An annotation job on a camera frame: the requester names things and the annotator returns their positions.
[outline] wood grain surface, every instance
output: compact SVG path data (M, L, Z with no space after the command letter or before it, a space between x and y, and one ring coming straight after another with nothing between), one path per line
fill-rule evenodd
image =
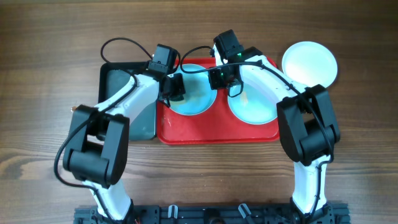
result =
M395 1L12 3L0 3L0 223L71 223L75 207L95 203L89 191L58 182L52 166L70 108L96 104L106 40L124 36L149 52L161 43L184 53L228 29L279 65L303 40L334 53L340 72L329 91L341 141L326 196L349 204L352 223L398 223ZM106 56L146 60L124 42ZM175 147L155 139L132 142L128 157L123 177L136 205L288 202L294 189L293 163L279 142Z

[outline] black metal base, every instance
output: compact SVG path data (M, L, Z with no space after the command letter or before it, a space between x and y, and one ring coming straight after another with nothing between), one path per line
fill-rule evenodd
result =
M311 224L350 224L347 204L329 203L324 216L312 221ZM177 218L169 217L169 208L157 205L134 206L134 215L139 224L290 224L292 208L286 204L268 204L248 206L251 212L246 218L238 210L238 206L216 207L178 207ZM209 216L210 213L220 217ZM107 222L97 212L97 207L77 208L73 224L105 224Z

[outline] white plate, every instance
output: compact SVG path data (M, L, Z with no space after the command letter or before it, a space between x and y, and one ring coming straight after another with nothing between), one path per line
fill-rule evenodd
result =
M324 46L311 42L299 42L286 50L282 58L284 73L309 87L321 84L330 86L337 77L337 62Z
M204 67L195 64L183 65L186 71L203 70ZM212 106L217 97L217 90L211 90L208 72L187 74L180 68L175 73L182 74L185 94L182 101L170 101L170 109L185 116L197 115Z
M230 95L236 95L241 86L233 86ZM276 106L251 85L245 84L242 93L237 97L228 97L232 113L248 124L266 124L277 117Z

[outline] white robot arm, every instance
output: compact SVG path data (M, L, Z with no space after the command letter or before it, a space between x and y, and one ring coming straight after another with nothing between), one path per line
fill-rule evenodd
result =
M225 73L230 72L229 77L235 80L240 79L245 85L251 85L265 98L275 103L278 110L280 141L287 155L294 161L295 190L292 201L303 217L321 209L326 204L324 193L326 163L331 161L331 152L327 150L328 147L324 136L320 134L320 128L314 125L315 121L303 122L301 113L305 111L305 105L300 103L301 98L297 97L297 92L305 95L313 106L322 107L317 108L315 115L322 117L322 125L324 125L328 140L333 146L339 141L340 132L327 91L321 86L308 88L306 85L290 79L254 47L243 50L232 30L215 38L213 51L217 66L228 64L229 61L231 63L252 62L262 65L238 65L239 70L221 70L220 73L224 74L220 80L234 83L233 79L225 79ZM296 91L286 85L281 78L292 85Z

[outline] red plate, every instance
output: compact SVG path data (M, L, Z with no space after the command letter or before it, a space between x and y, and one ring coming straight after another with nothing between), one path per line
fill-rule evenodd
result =
M275 62L268 59L273 66ZM216 66L214 58L188 58L184 63ZM195 116L177 114L162 103L157 104L156 134L165 144L219 144L269 142L279 138L277 119L267 124L247 124L232 113L227 90L218 90L213 105Z

